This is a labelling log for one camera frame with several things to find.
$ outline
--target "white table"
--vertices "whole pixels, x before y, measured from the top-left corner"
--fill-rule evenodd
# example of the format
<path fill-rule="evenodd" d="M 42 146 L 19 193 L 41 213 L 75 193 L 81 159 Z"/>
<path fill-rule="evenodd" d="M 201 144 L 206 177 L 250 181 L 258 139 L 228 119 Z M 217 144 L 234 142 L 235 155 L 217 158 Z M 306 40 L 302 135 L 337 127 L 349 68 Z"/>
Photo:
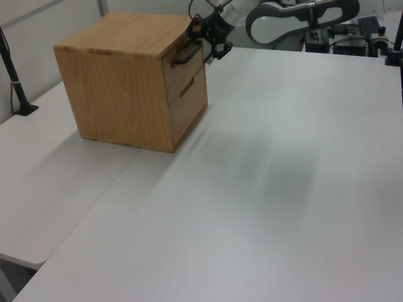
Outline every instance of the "white table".
<path fill-rule="evenodd" d="M 179 152 L 141 150 L 15 301 L 401 301 L 399 69 L 235 48 L 207 82 Z"/>
<path fill-rule="evenodd" d="M 63 84 L 0 126 L 0 259 L 38 269 L 139 151 L 83 140 Z"/>

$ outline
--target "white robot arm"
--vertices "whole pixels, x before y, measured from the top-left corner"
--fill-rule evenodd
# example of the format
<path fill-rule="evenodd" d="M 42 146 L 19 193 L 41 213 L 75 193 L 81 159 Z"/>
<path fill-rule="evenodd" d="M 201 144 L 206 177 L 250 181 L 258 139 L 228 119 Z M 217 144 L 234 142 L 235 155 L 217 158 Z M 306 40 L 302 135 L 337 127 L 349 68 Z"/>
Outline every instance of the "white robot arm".
<path fill-rule="evenodd" d="M 238 26 L 246 26 L 253 42 L 269 47 L 296 33 L 403 10 L 402 0 L 310 0 L 291 7 L 276 2 L 279 1 L 222 0 L 207 18 L 193 17 L 186 33 L 190 40 L 203 37 L 212 44 L 207 59 L 221 59 L 232 48 L 227 35 Z M 224 46 L 221 51 L 218 45 Z"/>

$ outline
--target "black drawer handle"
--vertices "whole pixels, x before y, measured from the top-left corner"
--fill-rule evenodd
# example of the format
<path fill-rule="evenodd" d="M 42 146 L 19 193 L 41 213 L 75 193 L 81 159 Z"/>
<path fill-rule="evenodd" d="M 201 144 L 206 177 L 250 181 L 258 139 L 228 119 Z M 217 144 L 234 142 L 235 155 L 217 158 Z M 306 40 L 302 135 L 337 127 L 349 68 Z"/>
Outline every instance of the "black drawer handle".
<path fill-rule="evenodd" d="M 195 41 L 192 41 L 191 43 L 188 43 L 188 44 L 186 44 L 186 46 L 185 46 L 185 48 L 184 48 L 184 50 L 187 50 L 187 49 L 189 49 L 190 47 L 193 47 L 193 49 L 190 51 L 190 53 L 186 56 L 186 58 L 183 58 L 183 59 L 174 59 L 174 66 L 175 65 L 184 65 L 184 64 L 187 64 L 195 55 L 196 55 L 196 53 L 198 53 L 198 51 L 200 50 L 200 49 L 202 49 L 202 46 L 203 46 L 203 44 L 202 44 L 202 41 L 200 41 L 200 40 L 195 40 Z"/>

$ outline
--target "wooden cabinet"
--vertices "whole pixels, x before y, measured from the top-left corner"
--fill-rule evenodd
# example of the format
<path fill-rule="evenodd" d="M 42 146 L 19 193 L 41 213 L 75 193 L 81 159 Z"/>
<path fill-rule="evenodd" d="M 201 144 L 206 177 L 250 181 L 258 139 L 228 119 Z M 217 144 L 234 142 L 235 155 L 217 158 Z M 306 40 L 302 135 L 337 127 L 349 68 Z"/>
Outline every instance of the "wooden cabinet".
<path fill-rule="evenodd" d="M 189 23 L 110 13 L 55 45 L 83 138 L 164 152 L 180 146 L 207 107 L 203 50 L 175 64 L 186 55 Z"/>

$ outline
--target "cabinet top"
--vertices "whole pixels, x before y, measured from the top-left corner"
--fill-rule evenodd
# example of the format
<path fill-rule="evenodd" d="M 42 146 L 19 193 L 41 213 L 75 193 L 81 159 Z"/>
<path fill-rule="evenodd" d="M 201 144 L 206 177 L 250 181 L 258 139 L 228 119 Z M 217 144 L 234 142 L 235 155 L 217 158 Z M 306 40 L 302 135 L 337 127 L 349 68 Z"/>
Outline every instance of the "cabinet top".
<path fill-rule="evenodd" d="M 55 51 L 162 58 L 190 24 L 188 16 L 109 13 L 54 46 Z"/>

